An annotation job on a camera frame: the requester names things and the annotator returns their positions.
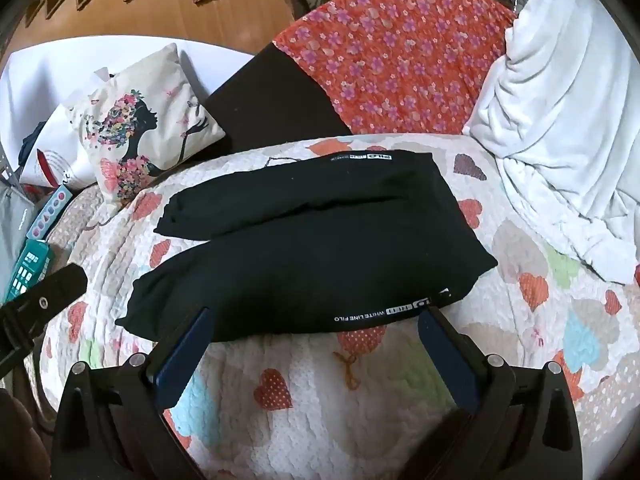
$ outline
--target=woman silhouette print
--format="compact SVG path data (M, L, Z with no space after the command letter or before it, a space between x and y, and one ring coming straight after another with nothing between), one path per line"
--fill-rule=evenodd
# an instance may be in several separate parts
M207 118L194 124L180 136L182 148L176 166L184 160L184 149L187 137L202 131L209 125ZM127 151L117 162L108 158L100 160L100 169L104 177L104 185L110 192L117 190L118 200L123 204L131 202L135 196L148 186L151 181L165 171L155 166L149 159L138 153L140 139L144 133L155 130L158 126L156 113L149 110L142 94L137 90L131 90L118 99L108 111L102 121L93 121L92 127L97 131L91 131L90 118L87 118L85 129L88 140L96 140L103 146L119 148L127 145Z

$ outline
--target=blue heart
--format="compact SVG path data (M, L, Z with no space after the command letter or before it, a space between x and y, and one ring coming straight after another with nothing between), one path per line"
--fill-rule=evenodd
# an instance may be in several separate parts
M569 371L575 374L582 364L591 364L600 356L600 342L596 335L584 326L573 310L569 311L564 328L564 362Z
M189 380L178 404L169 411L175 429L182 436L194 435L208 448L220 439L218 407L198 371Z

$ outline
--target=white blanket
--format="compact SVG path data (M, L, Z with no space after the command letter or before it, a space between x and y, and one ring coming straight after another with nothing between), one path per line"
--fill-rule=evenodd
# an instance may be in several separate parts
M631 283L640 240L640 65L599 0L529 0L463 132L561 253Z

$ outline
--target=metal screw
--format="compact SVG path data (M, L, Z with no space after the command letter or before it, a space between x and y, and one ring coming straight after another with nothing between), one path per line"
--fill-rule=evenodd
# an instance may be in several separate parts
M562 367L555 361L551 361L546 365L546 367L549 368L549 371L553 374L559 374L562 372Z
M140 366L145 362L145 360L146 356L144 354L133 354L129 358L129 363L131 364L131 366Z
M496 354L491 354L486 361L494 368L500 368L504 364L504 359Z
M74 364L71 367L71 373L73 375L81 374L82 372L84 372L84 368L85 368L84 363L82 361L78 361L76 364Z

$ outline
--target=red floral fabric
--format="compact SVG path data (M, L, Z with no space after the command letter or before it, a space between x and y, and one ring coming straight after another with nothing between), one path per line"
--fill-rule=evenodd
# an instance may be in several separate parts
M459 134L514 19L493 0L335 0L273 43L354 134Z

